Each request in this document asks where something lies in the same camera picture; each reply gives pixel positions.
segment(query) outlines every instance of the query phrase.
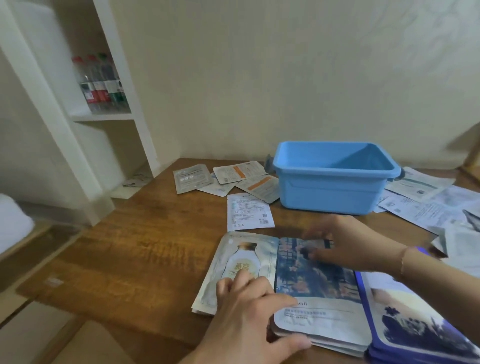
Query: bracelet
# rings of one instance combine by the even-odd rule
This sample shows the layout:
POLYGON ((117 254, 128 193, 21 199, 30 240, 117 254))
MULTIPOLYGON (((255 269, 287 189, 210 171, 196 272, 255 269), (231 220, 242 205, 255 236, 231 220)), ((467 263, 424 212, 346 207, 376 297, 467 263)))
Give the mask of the bracelet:
POLYGON ((407 251, 408 249, 410 248, 413 248, 413 249, 417 249, 415 246, 407 246, 403 251, 402 251, 402 266, 400 267, 400 277, 404 278, 405 275, 404 275, 404 269, 405 269, 405 265, 404 265, 404 261, 405 261, 405 256, 407 255, 407 251))

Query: hand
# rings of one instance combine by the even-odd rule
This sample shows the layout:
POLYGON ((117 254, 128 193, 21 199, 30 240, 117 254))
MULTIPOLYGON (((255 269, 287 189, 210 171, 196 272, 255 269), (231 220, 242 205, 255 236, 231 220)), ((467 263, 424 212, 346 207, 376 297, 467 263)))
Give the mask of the hand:
POLYGON ((377 271, 397 276, 404 244, 374 232, 353 216, 326 215, 304 232, 303 239, 333 240, 333 249, 315 249, 309 259, 360 271, 377 271))
POLYGON ((311 347, 302 334, 266 341, 270 317, 298 304, 286 294, 275 294, 265 277, 253 278, 241 269, 235 279, 216 285, 217 311, 200 345, 180 364, 278 364, 311 347))

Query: left hand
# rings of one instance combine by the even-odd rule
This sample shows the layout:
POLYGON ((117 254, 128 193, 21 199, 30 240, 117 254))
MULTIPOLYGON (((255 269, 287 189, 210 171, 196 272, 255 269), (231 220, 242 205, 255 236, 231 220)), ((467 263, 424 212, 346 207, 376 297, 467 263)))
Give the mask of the left hand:
POLYGON ((265 277, 253 278, 241 269, 234 280, 217 283, 217 312, 200 345, 181 364, 279 364, 312 343, 303 334, 291 334, 269 343, 270 317, 298 304, 286 294, 275 294, 265 277))

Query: orange label stripe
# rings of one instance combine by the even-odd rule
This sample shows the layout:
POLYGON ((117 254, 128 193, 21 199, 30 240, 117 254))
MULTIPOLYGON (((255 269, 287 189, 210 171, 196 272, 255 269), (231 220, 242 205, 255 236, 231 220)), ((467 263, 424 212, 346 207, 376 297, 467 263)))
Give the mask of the orange label stripe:
POLYGON ((240 170, 240 168, 238 168, 237 166, 233 167, 234 170, 237 171, 237 173, 239 174, 240 178, 245 178, 245 175, 243 174, 243 172, 240 170))
POLYGON ((255 188, 257 188, 258 186, 261 186, 262 184, 264 184, 265 182, 267 182, 270 179, 272 179, 272 177, 270 177, 270 176, 265 177, 261 181, 258 181, 257 183, 251 185, 249 188, 247 188, 247 190, 249 190, 249 191, 254 190, 255 188))

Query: white shelf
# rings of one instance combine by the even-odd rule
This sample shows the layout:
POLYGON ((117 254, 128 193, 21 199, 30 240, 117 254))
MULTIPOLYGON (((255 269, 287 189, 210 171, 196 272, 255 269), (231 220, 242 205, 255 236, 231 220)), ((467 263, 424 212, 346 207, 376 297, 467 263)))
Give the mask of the white shelf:
POLYGON ((91 112, 70 115, 72 121, 103 121, 103 120, 133 120, 131 112, 105 111, 99 114, 91 112))

